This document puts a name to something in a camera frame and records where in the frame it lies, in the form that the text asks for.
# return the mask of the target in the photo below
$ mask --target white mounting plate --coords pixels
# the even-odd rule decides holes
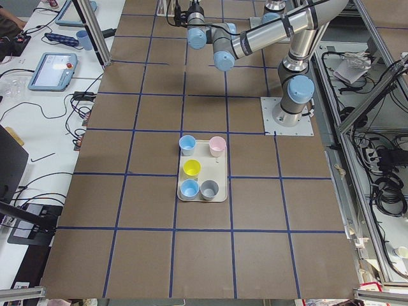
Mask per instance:
[[[249,23],[251,25],[251,29],[261,25],[262,18],[261,17],[249,17]],[[289,37],[284,38],[283,40],[279,41],[279,43],[289,43],[291,40]]]
[[[272,110],[276,104],[281,102],[280,97],[261,97],[263,126],[265,135],[285,135],[285,136],[314,136],[312,123],[309,116],[304,116],[294,127],[284,127],[278,124],[272,117]]]

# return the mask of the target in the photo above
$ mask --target red object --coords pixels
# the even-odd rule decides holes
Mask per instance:
[[[54,9],[58,8],[57,0],[48,0],[48,3],[52,8],[54,8]]]

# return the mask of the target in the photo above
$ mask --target pink cup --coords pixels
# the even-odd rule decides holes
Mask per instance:
[[[214,157],[220,157],[227,146],[223,137],[215,136],[210,139],[210,151]]]

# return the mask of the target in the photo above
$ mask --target person's arm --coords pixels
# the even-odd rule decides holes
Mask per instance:
[[[17,24],[17,26],[23,30],[23,28],[26,26],[25,24],[27,22],[19,19],[18,17],[16,17],[13,13],[10,13],[8,10],[6,10],[5,8],[3,8],[2,6],[0,7],[0,15],[2,15],[3,17],[10,19],[11,21],[13,21],[14,23]]]

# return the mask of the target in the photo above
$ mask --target tray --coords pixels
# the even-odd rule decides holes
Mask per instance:
[[[201,197],[201,193],[193,200],[193,202],[223,202],[228,197],[228,167],[227,167],[227,151],[220,157],[214,157],[210,153],[210,145],[208,140],[197,140],[196,149],[192,156],[180,157],[180,168],[178,169],[178,182],[177,182],[177,196],[180,200],[180,186],[183,181],[187,180],[187,176],[183,172],[183,165],[189,159],[195,159],[201,164],[201,172],[196,179],[198,184],[201,185],[202,182],[206,180],[214,180],[218,183],[219,191],[212,201],[204,200]]]

